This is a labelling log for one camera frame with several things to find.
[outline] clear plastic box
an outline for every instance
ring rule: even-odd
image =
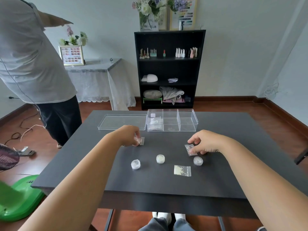
[[[144,131],[146,122],[146,114],[106,114],[98,125],[98,129],[117,130],[123,125],[133,125],[138,126],[141,131]]]
[[[196,131],[198,119],[193,109],[149,109],[148,131]]]

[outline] wooden floor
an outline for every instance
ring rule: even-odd
[[[130,107],[129,110],[140,110],[141,104],[137,102],[136,107]],[[80,111],[82,120],[84,121],[92,110],[111,110],[110,103],[81,103]],[[253,102],[195,102],[195,111],[218,111],[218,112],[247,112],[255,119],[262,128],[272,137],[274,141],[293,159],[305,148],[308,147],[308,136],[303,136],[290,124],[284,121],[279,115],[273,112],[264,104]],[[37,111],[29,109],[12,119],[4,126],[0,127],[0,143],[5,143],[10,139],[15,132],[23,133],[25,130],[19,128],[21,121],[35,114]],[[29,118],[24,121],[23,127],[31,127],[34,124],[41,125],[39,116]],[[53,140],[48,132],[42,127],[35,126],[34,131],[25,134],[22,142],[19,140],[11,140],[7,143],[9,147],[21,149],[24,146],[29,146],[34,149],[37,154],[32,157],[22,157],[20,163],[7,171],[0,172],[0,180],[13,184],[17,180],[33,174],[39,174],[44,167],[56,155],[58,149],[56,148],[56,141]],[[308,159],[304,160],[300,165],[306,173],[308,173]],[[100,230],[104,230],[106,220],[108,217],[108,209],[98,209],[93,219],[92,224]],[[135,231],[143,227],[151,219],[150,212],[136,212],[136,211],[119,211],[114,212],[111,220],[111,227],[109,230],[126,230]],[[1,231],[13,231],[24,223],[24,220],[15,223],[0,223]],[[217,217],[206,216],[189,216],[187,221],[195,230],[220,230]],[[259,220],[253,219],[238,219],[238,218],[224,218],[225,226],[228,231],[253,231],[256,230],[261,223]]]

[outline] small round jar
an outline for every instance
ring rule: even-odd
[[[156,156],[156,162],[159,164],[163,164],[165,162],[165,156],[164,155],[157,155]]]
[[[196,166],[201,166],[203,164],[203,159],[200,157],[200,156],[196,156],[194,159],[193,159],[193,163],[196,165]]]
[[[138,159],[135,159],[135,160],[132,161],[131,165],[132,165],[133,170],[139,169],[140,168],[140,161]]]

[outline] hand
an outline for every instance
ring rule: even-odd
[[[187,142],[198,144],[190,149],[190,153],[200,152],[204,155],[207,152],[221,152],[221,148],[224,146],[225,142],[229,140],[231,139],[224,135],[202,130],[195,133]]]
[[[61,26],[63,27],[66,24],[73,24],[73,23],[68,21],[68,20],[65,20],[65,19],[61,18]]]
[[[136,126],[122,126],[121,128],[118,128],[117,130],[111,132],[110,134],[114,135],[114,138],[117,138],[120,141],[120,144],[123,146],[138,146],[139,143],[134,140],[135,134],[136,137],[140,138],[140,132],[139,128]]]

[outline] flower vase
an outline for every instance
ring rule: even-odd
[[[143,15],[139,12],[139,21],[140,21],[140,31],[158,31],[158,22],[154,21],[153,14],[148,16]]]

